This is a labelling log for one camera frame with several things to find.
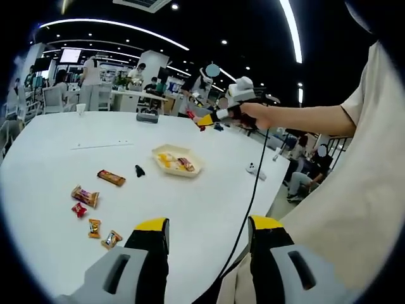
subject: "orange candy wrapper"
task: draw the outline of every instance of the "orange candy wrapper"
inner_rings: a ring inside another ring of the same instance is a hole
[[[89,219],[89,224],[90,224],[89,237],[94,238],[94,239],[99,239],[100,238],[101,221],[100,220],[94,220],[94,219],[90,218]]]
[[[112,249],[115,247],[117,242],[122,241],[122,237],[116,233],[114,230],[111,230],[111,232],[108,234],[108,237],[105,241],[101,241],[101,244],[107,248],[108,250]]]

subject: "yellow object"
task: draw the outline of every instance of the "yellow object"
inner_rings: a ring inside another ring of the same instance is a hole
[[[259,215],[251,215],[250,218],[253,220],[256,230],[283,227],[283,225],[274,218],[260,217]]]
[[[163,224],[165,223],[166,217],[155,218],[153,220],[147,220],[135,227],[134,230],[141,231],[162,231]]]
[[[213,119],[211,118],[211,114],[208,114],[208,115],[202,117],[202,119],[200,119],[200,120],[197,122],[197,125],[198,125],[199,127],[204,127],[204,126],[206,127],[206,126],[213,125],[213,124],[214,124],[214,121],[213,121]]]

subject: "black cable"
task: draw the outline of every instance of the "black cable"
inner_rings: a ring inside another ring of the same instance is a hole
[[[255,196],[255,194],[256,194],[256,187],[257,187],[258,181],[259,181],[259,174],[260,174],[260,169],[261,169],[261,163],[263,162],[263,158],[264,158],[264,156],[265,156],[266,143],[267,143],[267,138],[268,138],[268,131],[269,131],[269,129],[267,129],[266,139],[265,139],[265,143],[264,143],[264,145],[263,145],[263,151],[261,152],[261,158],[260,158],[258,173],[257,173],[257,175],[256,175],[256,180],[254,181],[254,187],[253,187],[253,193],[252,193],[251,202],[250,202],[250,204],[249,204],[249,207],[247,207],[247,211],[246,211],[245,217],[244,217],[244,219],[243,219],[242,226],[240,227],[238,236],[237,236],[237,238],[236,238],[236,242],[235,242],[235,244],[234,244],[234,247],[232,248],[232,251],[231,251],[231,253],[230,253],[230,256],[228,257],[227,262],[225,263],[225,265],[223,266],[223,268],[222,268],[220,274],[218,274],[218,277],[216,277],[215,280],[218,280],[218,279],[222,276],[222,274],[224,273],[224,271],[227,269],[228,264],[229,264],[229,262],[231,261],[232,256],[233,256],[234,253],[235,253],[236,247],[237,247],[237,245],[238,245],[238,243],[239,243],[239,239],[240,239],[240,236],[242,235],[243,227],[245,226],[247,217],[249,216],[249,212],[251,211],[251,208],[252,208],[252,205],[253,205],[253,201],[254,201],[254,196]]]

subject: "food tray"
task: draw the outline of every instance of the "food tray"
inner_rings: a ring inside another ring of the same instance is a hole
[[[165,164],[160,161],[159,154],[161,153],[169,153],[173,155],[175,158],[184,157],[188,159],[189,162],[194,166],[195,171],[183,171],[175,168],[166,168]],[[185,177],[195,177],[201,171],[204,166],[204,162],[195,155],[191,149],[181,148],[178,146],[174,146],[171,144],[164,144],[156,149],[152,150],[153,158],[155,159],[156,163],[158,164],[159,168],[169,174],[185,176]]]

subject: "black ceiling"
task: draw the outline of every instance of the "black ceiling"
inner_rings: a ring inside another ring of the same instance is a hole
[[[164,50],[171,66],[191,69],[213,61],[235,78],[246,75],[255,86],[264,83],[282,105],[297,106],[297,83],[304,84],[304,106],[337,105],[358,85],[373,37],[350,17],[343,1],[290,0],[299,32],[302,60],[295,61],[294,48],[279,0],[176,1],[155,14],[113,4],[112,0],[73,1],[65,14],[49,15],[42,23],[67,18],[97,18],[127,23],[170,38],[190,51],[129,28],[90,22],[52,25],[35,33],[36,42],[92,39],[128,44],[141,49]],[[228,41],[226,46],[221,40]],[[57,42],[52,45],[106,49],[140,56],[139,49],[102,42]],[[113,55],[115,59],[128,57]],[[224,74],[214,80],[225,88],[231,80]]]

